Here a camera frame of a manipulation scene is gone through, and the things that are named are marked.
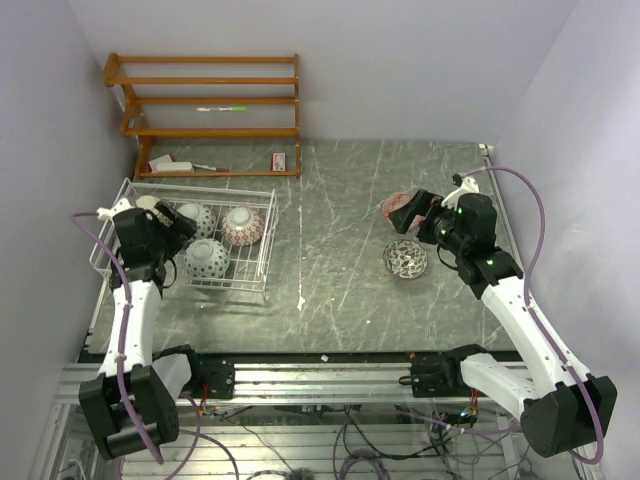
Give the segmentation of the light blue patterned bowl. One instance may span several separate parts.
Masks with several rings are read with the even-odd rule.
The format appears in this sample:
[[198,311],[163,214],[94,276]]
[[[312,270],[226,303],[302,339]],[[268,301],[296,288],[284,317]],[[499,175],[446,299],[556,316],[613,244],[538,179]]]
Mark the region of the light blue patterned bowl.
[[184,263],[191,277],[219,279],[230,266],[230,255],[220,241],[203,238],[187,247]]

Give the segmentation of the red circle patterned bowl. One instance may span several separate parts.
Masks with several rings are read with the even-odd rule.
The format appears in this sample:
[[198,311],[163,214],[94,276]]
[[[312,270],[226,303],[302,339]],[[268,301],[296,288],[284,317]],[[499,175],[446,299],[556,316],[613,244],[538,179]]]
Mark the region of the red circle patterned bowl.
[[181,205],[177,211],[196,222],[195,240],[210,238],[216,228],[216,217],[211,209],[200,203],[186,203]]

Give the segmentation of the brown patterned bowl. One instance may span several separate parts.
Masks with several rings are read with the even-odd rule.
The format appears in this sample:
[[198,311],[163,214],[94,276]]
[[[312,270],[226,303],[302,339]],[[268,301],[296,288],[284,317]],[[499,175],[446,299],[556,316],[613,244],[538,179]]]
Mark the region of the brown patterned bowl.
[[160,199],[153,195],[143,195],[136,199],[135,204],[138,208],[150,211],[154,214],[158,212],[157,204]]

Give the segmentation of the black and white leaf bowl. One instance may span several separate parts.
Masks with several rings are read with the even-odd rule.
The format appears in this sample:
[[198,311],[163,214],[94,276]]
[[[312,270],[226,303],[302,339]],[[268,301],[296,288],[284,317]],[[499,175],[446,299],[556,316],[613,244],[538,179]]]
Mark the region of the black and white leaf bowl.
[[390,242],[382,255],[385,268],[405,280],[422,276],[428,268],[428,256],[419,243],[407,239]]

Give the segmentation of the dark blue patterned bowl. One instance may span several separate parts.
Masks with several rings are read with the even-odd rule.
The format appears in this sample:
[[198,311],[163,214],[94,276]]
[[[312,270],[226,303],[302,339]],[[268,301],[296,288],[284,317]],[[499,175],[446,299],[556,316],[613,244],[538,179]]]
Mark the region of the dark blue patterned bowl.
[[265,223],[259,213],[250,207],[231,208],[222,218],[223,239],[232,246],[245,247],[258,242],[264,234]]

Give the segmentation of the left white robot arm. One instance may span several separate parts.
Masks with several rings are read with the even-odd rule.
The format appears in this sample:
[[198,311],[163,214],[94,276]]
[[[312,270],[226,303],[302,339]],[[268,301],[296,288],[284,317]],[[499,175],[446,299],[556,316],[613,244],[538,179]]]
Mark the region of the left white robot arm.
[[111,262],[114,318],[98,373],[79,387],[80,406],[103,458],[146,450],[163,463],[161,445],[179,432],[178,396],[192,397],[204,383],[191,347],[153,351],[166,265],[194,237],[196,223],[164,201],[143,208],[126,198],[94,215],[112,223],[119,243],[112,249],[93,238]]

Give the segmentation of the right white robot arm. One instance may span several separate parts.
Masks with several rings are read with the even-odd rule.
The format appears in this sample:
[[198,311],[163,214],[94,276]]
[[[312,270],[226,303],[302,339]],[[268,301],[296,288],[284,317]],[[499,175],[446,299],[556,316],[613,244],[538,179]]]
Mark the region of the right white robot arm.
[[523,377],[478,345],[450,352],[442,387],[459,396],[478,390],[512,414],[529,446],[541,457],[596,446],[600,461],[617,399],[607,376],[596,377],[570,351],[534,304],[515,259],[496,244],[497,211],[483,194],[458,189],[447,197],[418,190],[390,212],[394,229],[406,233],[420,217],[417,238],[450,252],[454,270],[499,321],[527,367]]

